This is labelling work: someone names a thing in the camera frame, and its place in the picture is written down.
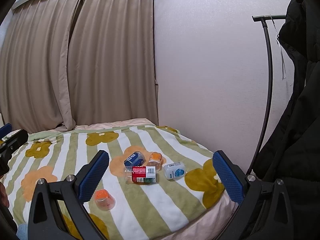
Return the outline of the person hand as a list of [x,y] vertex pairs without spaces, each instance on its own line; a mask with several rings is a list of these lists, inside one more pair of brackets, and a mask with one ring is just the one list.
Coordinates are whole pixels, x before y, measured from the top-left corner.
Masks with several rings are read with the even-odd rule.
[[5,207],[9,207],[9,200],[8,200],[8,195],[6,193],[5,187],[2,183],[0,183],[0,192],[1,192],[1,203],[5,206]]

